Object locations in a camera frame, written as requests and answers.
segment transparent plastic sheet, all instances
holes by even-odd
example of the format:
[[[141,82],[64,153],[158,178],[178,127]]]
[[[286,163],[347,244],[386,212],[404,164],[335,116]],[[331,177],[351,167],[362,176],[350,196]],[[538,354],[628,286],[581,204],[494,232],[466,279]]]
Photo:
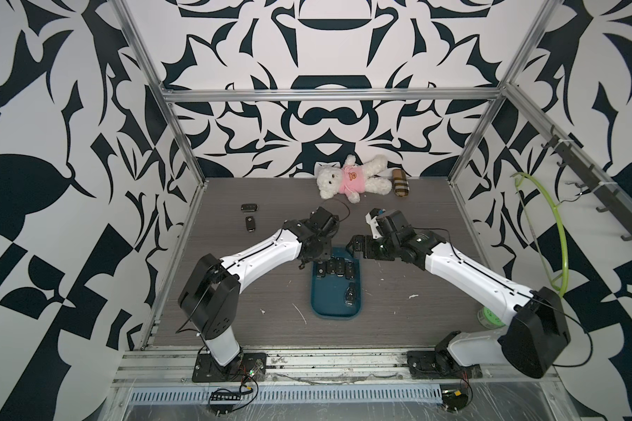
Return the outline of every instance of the transparent plastic sheet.
[[[369,403],[253,403],[229,415],[216,417],[206,402],[197,404],[129,404],[124,420],[445,420],[445,421],[545,421],[556,420],[544,394],[542,382],[472,382],[473,400],[457,414],[432,401],[406,400]],[[269,390],[271,383],[261,383]],[[455,384],[442,389],[454,389]]]

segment blue tray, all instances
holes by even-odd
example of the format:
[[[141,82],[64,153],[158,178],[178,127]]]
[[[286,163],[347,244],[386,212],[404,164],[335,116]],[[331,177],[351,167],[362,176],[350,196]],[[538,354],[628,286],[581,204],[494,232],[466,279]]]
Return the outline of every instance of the blue tray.
[[[352,280],[344,276],[326,275],[323,278],[316,276],[316,263],[311,268],[311,307],[314,312],[327,319],[351,319],[361,311],[361,266],[358,259],[354,259],[343,247],[332,248],[333,257],[344,257],[346,261],[354,262],[356,275]],[[344,302],[344,293],[349,287],[349,282],[356,284],[356,301],[353,306],[347,306]]]

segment car key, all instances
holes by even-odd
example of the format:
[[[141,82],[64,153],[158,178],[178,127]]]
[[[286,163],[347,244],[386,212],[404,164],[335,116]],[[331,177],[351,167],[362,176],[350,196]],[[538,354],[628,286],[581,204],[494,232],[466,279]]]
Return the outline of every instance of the car key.
[[[324,261],[316,263],[316,276],[322,278],[325,276],[325,271],[328,270],[328,265]]]
[[[246,216],[246,229],[248,232],[255,231],[255,218],[252,216]]]
[[[329,274],[329,275],[335,274],[335,258],[334,257],[330,257],[330,260],[326,262],[325,272],[326,274]]]
[[[337,276],[344,276],[345,262],[344,257],[337,257],[337,263],[335,264],[335,274],[337,274]]]
[[[255,212],[257,211],[257,204],[255,203],[244,203],[241,205],[242,212]]]
[[[356,302],[356,284],[353,282],[349,282],[349,287],[346,289],[344,293],[344,303],[347,306],[353,306]]]
[[[353,279],[354,276],[356,276],[356,268],[354,266],[354,262],[346,262],[346,265],[344,265],[344,276],[346,276],[346,279]]]

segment teddy bear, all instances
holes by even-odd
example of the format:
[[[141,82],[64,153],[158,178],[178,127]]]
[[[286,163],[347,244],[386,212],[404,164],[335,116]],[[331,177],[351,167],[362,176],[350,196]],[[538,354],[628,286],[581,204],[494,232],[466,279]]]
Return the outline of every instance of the teddy bear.
[[[323,167],[316,178],[321,198],[330,199],[337,193],[346,195],[351,203],[361,201],[360,193],[365,191],[387,195],[391,191],[391,181],[375,177],[386,169],[388,159],[384,155],[375,156],[370,162],[356,165],[356,157],[349,155],[342,168]]]

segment patterned wallpaper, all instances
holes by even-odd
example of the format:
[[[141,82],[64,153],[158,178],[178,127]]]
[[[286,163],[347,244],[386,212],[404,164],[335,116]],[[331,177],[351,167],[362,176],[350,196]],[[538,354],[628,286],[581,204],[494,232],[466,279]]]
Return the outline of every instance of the patterned wallpaper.
[[[632,197],[632,0],[565,0],[518,84]],[[555,191],[566,188],[560,169],[546,174]],[[561,207],[573,236],[566,303],[592,332],[595,354],[560,375],[582,416],[632,420],[632,242],[620,240],[624,229],[598,205],[587,195]],[[550,251],[557,230],[545,226],[540,240]]]
[[[518,80],[535,103],[632,196],[632,0],[566,0]],[[533,174],[565,201],[570,281],[563,306],[591,333],[594,355],[581,367],[557,368],[579,414],[632,420],[632,242],[579,178],[508,102],[457,180],[493,269],[539,288],[548,280],[510,176]],[[522,185],[552,276],[561,271],[557,225],[530,182]],[[572,343],[557,360],[573,365],[589,353],[587,337],[569,323]]]
[[[0,1],[0,420],[82,420],[195,191],[104,0]]]
[[[566,0],[518,84],[632,196],[632,0]]]
[[[541,0],[128,0],[167,88],[494,86]]]
[[[128,0],[169,89],[496,86],[541,0]],[[179,104],[206,176],[446,176],[484,100]]]
[[[198,102],[175,111],[206,176],[310,177],[349,154],[359,164],[384,154],[410,176],[447,176],[485,103]]]

